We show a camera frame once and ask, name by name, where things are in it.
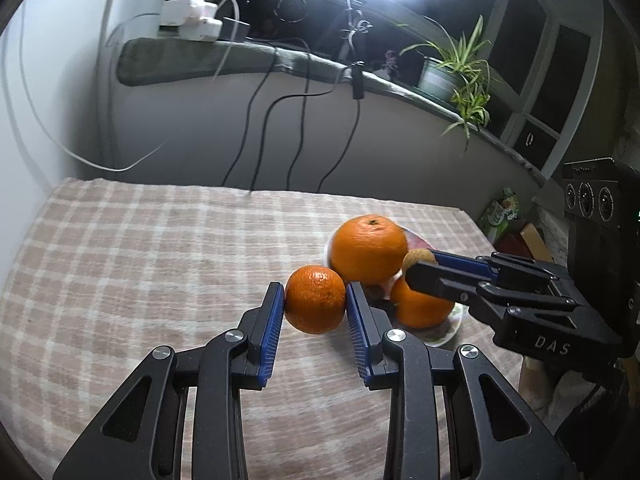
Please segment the small brown kiwi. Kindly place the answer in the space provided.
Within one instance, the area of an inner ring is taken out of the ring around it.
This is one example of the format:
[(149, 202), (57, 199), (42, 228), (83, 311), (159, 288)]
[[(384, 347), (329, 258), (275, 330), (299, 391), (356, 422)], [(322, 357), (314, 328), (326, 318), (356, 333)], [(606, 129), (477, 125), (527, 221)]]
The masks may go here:
[(419, 262), (438, 264), (435, 255), (427, 248), (410, 249), (402, 259), (401, 272), (406, 274), (408, 269)]

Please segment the large rough orange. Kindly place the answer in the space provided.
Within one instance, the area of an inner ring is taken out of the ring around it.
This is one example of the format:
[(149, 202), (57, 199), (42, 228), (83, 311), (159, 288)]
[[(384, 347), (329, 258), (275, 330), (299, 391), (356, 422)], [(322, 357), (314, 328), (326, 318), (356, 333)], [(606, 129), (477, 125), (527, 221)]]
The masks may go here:
[(389, 218), (366, 214), (344, 222), (329, 246), (330, 267), (346, 282), (382, 285), (408, 252), (405, 232)]

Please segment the mandarin with stem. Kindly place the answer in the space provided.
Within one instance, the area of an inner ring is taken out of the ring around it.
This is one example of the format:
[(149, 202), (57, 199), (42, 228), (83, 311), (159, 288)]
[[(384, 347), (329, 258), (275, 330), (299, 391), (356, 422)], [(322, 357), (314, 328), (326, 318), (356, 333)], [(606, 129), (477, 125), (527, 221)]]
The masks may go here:
[(322, 335), (342, 322), (346, 308), (343, 280), (326, 266), (302, 266), (285, 286), (284, 314), (303, 333)]

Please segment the green snack packet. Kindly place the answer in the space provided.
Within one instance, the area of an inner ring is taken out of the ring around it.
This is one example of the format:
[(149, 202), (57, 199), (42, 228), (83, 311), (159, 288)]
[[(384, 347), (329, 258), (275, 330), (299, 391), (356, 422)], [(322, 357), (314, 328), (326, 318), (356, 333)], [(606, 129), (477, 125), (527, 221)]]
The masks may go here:
[(488, 242), (494, 244), (511, 223), (521, 217), (521, 205), (512, 188), (504, 188), (480, 215), (477, 224)]

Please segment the large orange on plate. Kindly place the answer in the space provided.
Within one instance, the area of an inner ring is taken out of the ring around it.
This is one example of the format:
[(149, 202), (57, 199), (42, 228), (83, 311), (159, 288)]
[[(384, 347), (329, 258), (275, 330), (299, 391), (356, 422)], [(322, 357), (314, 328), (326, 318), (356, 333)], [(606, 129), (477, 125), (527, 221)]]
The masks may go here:
[(401, 276), (390, 291), (399, 324), (426, 330), (442, 324), (454, 308), (454, 302), (412, 290)]

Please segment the green kiwi fruit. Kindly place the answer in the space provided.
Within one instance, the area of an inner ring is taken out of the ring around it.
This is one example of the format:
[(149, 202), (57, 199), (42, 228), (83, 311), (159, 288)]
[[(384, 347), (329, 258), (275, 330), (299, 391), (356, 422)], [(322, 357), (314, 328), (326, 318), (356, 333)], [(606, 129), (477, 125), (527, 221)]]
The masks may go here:
[(377, 304), (380, 301), (390, 299), (390, 293), (381, 285), (363, 285), (364, 296), (367, 297), (369, 304)]

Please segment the checked beige tablecloth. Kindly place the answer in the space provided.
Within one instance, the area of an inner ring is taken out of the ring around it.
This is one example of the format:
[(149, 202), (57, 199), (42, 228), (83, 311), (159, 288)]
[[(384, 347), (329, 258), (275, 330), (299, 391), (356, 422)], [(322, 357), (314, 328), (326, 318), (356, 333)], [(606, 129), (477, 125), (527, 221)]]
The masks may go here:
[[(1, 419), (42, 478), (155, 347), (206, 344), (273, 281), (318, 264), (344, 221), (380, 214), (476, 257), (462, 210), (337, 195), (64, 181), (26, 235), (1, 296)], [(390, 396), (356, 370), (346, 327), (285, 325), (273, 375), (242, 396), (254, 479), (382, 476)]]

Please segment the potted spider plant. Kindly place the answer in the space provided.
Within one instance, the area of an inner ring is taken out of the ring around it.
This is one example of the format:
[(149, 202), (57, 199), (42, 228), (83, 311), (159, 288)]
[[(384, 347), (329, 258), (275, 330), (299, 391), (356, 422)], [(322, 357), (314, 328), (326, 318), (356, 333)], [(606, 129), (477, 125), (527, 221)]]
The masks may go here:
[(421, 53), (426, 68), (432, 68), (440, 76), (452, 79), (452, 86), (447, 101), (456, 109), (458, 119), (445, 128), (442, 136), (460, 127), (464, 132), (464, 148), (466, 152), (471, 141), (472, 131), (480, 132), (490, 123), (487, 105), (491, 100), (490, 86), (494, 78), (491, 67), (486, 58), (480, 58), (478, 52), (488, 44), (484, 38), (484, 16), (480, 15), (470, 36), (462, 32), (458, 39), (454, 39), (439, 21), (424, 16), (435, 25), (445, 36), (446, 42), (439, 44), (431, 39), (422, 38), (419, 42), (409, 44), (400, 50), (399, 56), (419, 49), (431, 48), (438, 54), (437, 58)]

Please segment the black power adapter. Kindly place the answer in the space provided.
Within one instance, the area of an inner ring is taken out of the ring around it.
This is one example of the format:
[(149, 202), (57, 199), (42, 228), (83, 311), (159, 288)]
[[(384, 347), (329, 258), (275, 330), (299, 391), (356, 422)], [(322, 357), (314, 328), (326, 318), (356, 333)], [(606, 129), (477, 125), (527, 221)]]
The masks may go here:
[(223, 18), (218, 39), (222, 41), (244, 42), (250, 32), (250, 24), (235, 18)]

